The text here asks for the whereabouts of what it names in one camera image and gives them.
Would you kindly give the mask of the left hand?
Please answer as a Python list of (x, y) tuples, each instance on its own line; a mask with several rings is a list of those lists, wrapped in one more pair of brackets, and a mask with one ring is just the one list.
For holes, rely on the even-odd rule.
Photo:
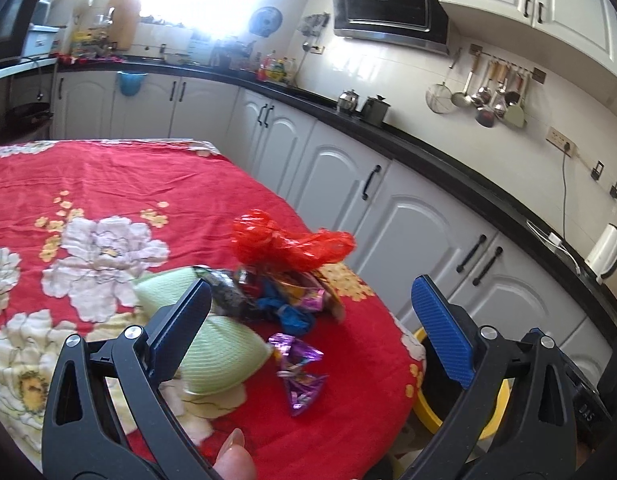
[(236, 428), (223, 443), (213, 469), (224, 480), (256, 480), (254, 460), (246, 449), (244, 434)]

